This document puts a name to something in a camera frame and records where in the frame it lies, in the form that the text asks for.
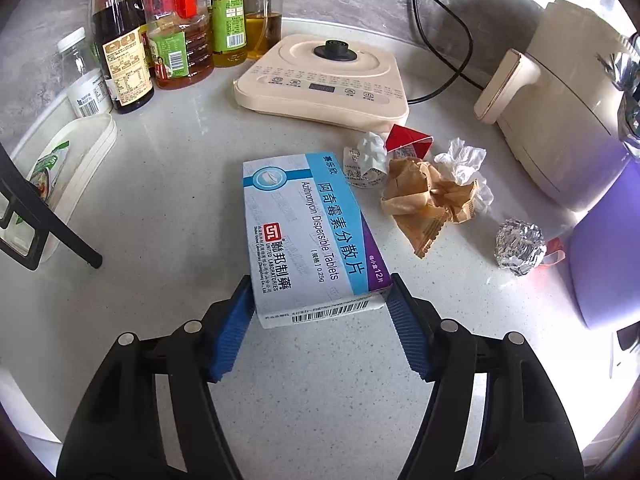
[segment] plastic jar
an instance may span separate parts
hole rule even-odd
[[[84,27],[58,42],[66,96],[79,118],[108,113],[113,108],[100,65],[86,40]]]

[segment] oil bottle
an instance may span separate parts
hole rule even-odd
[[[154,86],[135,0],[91,0],[94,41],[114,108],[128,113],[151,99]]]
[[[213,0],[213,59],[216,66],[234,66],[246,59],[243,0]]]
[[[143,0],[147,36],[160,88],[183,88],[213,70],[207,0]]]
[[[280,41],[282,0],[244,0],[246,49],[249,59],[260,59]]]

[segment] azithromycin box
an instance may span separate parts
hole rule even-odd
[[[333,153],[242,165],[255,306],[265,328],[385,304],[391,277]]]

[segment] green label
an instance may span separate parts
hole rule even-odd
[[[184,32],[148,38],[148,42],[154,58],[157,78],[175,79],[189,75]]]
[[[242,0],[213,0],[213,51],[228,52],[246,45]]]
[[[140,25],[140,38],[142,38],[142,44],[145,46],[145,58],[146,65],[149,68],[154,67],[154,57],[151,54],[151,47],[149,46],[149,38],[146,36],[146,23]]]

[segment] black knob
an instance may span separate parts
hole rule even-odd
[[[349,43],[340,40],[327,40],[324,45],[315,47],[314,54],[330,61],[354,61],[358,57],[349,50]]]

